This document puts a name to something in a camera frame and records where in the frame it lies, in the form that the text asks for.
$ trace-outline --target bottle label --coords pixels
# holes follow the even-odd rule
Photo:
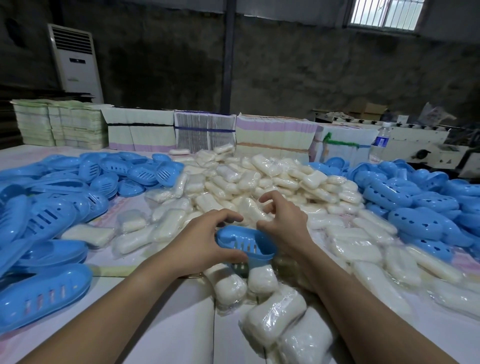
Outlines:
[[[385,148],[387,146],[389,138],[385,138],[384,136],[376,137],[375,141],[372,143],[373,146],[379,146],[381,148]]]

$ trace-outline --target air conditioner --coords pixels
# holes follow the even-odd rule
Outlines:
[[[48,33],[61,87],[92,94],[94,103],[103,104],[92,33],[54,24],[48,24]]]

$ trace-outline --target right hand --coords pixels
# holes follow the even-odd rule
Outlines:
[[[275,219],[259,220],[257,229],[272,237],[278,248],[292,256],[300,247],[312,241],[307,230],[308,216],[287,201],[279,191],[269,191],[258,199],[262,203],[268,200],[272,202],[264,207],[264,212],[275,214]]]

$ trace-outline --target hand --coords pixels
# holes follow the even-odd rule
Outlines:
[[[218,263],[246,262],[245,252],[220,248],[215,242],[215,228],[234,221],[243,221],[243,216],[226,208],[211,210],[190,221],[169,245],[151,258],[162,255],[172,262],[177,277],[203,272]]]
[[[273,201],[264,207],[264,212],[275,214],[275,219],[258,221],[257,229],[268,234],[281,250],[293,256],[299,247],[312,241],[307,230],[308,216],[279,191],[269,191],[258,199],[262,203],[268,200]]]

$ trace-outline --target plastic bottle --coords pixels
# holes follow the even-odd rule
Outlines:
[[[370,147],[370,161],[373,163],[380,163],[382,161],[382,153],[387,146],[392,130],[390,126],[391,124],[389,122],[384,122],[382,127],[378,129],[378,136]]]

